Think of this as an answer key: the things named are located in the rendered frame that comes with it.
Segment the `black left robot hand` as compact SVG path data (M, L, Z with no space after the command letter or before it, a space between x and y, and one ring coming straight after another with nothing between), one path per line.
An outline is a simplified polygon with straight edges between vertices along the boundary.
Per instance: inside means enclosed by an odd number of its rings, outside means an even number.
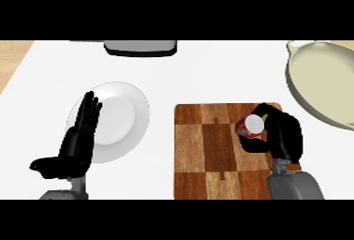
M29 166L44 179L81 177L90 168L94 134L100 118L102 103L94 92L85 93L76 111L75 124L68 128L56 157L37 159Z

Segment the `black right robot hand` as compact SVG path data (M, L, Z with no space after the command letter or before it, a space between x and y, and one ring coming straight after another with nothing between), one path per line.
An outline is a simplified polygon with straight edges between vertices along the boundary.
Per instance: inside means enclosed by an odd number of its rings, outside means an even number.
M298 164L302 155L299 120L267 103L256 105L252 114L259 117L267 116L264 123L267 140L240 136L243 150L248 153L271 153L273 158L286 159L292 164Z

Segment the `red can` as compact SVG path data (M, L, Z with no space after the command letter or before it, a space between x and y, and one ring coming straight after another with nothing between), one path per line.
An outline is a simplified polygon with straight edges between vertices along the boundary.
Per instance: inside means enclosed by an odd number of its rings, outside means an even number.
M234 125L236 134L245 138L255 138L264 130L264 121L255 114L245 116Z

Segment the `checkered wooden cutting board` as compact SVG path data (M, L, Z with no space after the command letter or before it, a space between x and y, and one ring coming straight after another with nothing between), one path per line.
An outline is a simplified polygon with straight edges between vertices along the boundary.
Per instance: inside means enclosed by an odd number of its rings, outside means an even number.
M256 103L180 104L174 108L174 198L268 200L271 153L248 153L234 131ZM299 172L299 164L287 171Z

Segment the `cream pot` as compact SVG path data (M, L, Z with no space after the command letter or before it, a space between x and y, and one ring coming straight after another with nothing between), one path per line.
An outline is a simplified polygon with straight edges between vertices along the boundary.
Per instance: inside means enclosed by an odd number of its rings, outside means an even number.
M354 51L312 41L289 53L286 83L302 109L327 125L354 131Z

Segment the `white plate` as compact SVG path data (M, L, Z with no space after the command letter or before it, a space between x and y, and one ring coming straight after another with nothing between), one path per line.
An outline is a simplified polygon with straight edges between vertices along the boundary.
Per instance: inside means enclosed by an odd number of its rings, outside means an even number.
M149 124L143 91L127 82L109 82L91 89L102 103L94 135L93 162L121 158L137 146Z

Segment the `grey and black appliance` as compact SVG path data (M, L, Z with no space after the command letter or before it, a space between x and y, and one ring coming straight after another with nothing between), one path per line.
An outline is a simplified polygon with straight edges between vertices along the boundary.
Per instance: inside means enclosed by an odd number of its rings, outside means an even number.
M177 53L175 40L104 40L103 48L110 55L162 57Z

